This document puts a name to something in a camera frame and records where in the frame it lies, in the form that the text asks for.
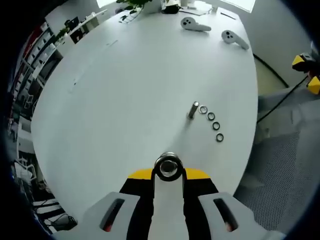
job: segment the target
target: floor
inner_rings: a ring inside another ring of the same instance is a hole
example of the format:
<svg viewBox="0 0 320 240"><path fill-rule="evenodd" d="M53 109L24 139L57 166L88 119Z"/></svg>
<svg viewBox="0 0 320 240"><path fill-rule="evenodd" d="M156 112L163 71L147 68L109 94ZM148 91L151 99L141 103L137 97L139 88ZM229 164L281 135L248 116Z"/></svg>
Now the floor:
<svg viewBox="0 0 320 240"><path fill-rule="evenodd" d="M258 94L267 95L286 88L283 83L259 60L254 59L258 82Z"/></svg>

